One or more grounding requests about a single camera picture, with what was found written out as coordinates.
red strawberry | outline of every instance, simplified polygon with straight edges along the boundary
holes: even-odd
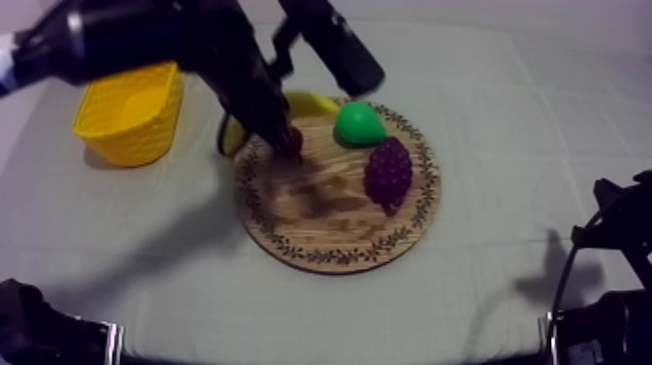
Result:
[[[396,137],[387,138],[369,158],[365,169],[365,190],[388,215],[395,214],[412,185],[412,161]]]
[[[301,148],[304,146],[304,135],[297,127],[290,125],[290,138],[292,139],[292,153],[301,157]]]

white tablecloth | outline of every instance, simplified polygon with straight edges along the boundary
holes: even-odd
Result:
[[[0,179],[0,278],[38,285],[67,313],[124,324],[127,350],[150,357],[394,365],[537,350],[571,228],[596,209],[593,181],[627,183],[652,166],[652,67],[530,36],[352,26],[387,73],[370,99],[418,126],[441,165],[439,212],[405,256],[324,277],[257,247],[215,158],[222,111],[195,77],[172,150],[135,170],[73,137],[82,91],[54,82]],[[267,54],[272,30],[258,29]],[[287,88],[341,94],[310,48],[293,55]],[[567,306],[636,285],[613,260],[581,252]]]

wooden tray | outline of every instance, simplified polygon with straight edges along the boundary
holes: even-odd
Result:
[[[342,104],[345,99],[334,99]],[[394,216],[365,194],[364,169],[373,149],[345,149],[330,117],[293,120],[304,135],[304,163],[273,156],[254,137],[236,159],[240,217],[270,255],[322,274],[371,270],[409,250],[430,226],[440,201],[440,168],[423,135],[404,117],[376,103],[390,136],[413,163],[412,186]]]

wood grain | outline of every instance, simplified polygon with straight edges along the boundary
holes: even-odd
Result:
[[[440,201],[437,160],[405,118],[371,105],[413,163],[411,188],[394,216],[365,193],[364,169],[373,149],[338,145],[332,118],[293,120],[305,139],[303,164],[275,157],[258,137],[238,155],[240,217],[258,245],[278,260],[314,273],[367,271],[405,253],[430,226]]]

yellow basket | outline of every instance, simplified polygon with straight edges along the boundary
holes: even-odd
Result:
[[[73,133],[115,165],[145,165],[172,146],[180,104],[176,63],[125,72],[88,87]]]

